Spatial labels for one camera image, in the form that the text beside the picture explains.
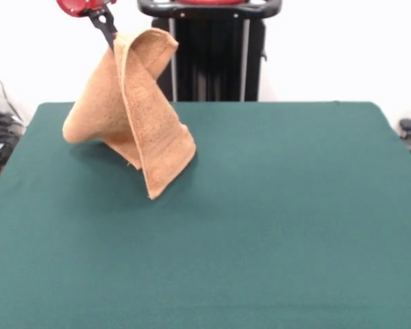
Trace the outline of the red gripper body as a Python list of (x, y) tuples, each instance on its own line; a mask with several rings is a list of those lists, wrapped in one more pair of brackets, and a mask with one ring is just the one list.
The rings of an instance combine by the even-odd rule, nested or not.
[(72, 17), (87, 16), (91, 12), (98, 12), (108, 4), (115, 4), (117, 0), (57, 0), (60, 9)]

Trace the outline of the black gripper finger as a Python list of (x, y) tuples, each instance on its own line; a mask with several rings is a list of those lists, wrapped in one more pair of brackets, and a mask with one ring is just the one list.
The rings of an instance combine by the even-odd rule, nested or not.
[(101, 11), (100, 16), (100, 23), (101, 23), (101, 31), (104, 34), (109, 36), (113, 36), (117, 33), (117, 28), (114, 24), (114, 16), (112, 15), (111, 11), (108, 8), (104, 8)]
[[(100, 16), (101, 16), (101, 10), (92, 10), (89, 12), (88, 17), (91, 20), (94, 27), (101, 31)], [(108, 46), (111, 48), (111, 50), (113, 50), (114, 49), (114, 35), (109, 36), (107, 34), (104, 34), (102, 31), (101, 33), (103, 34), (105, 40), (107, 41)]]

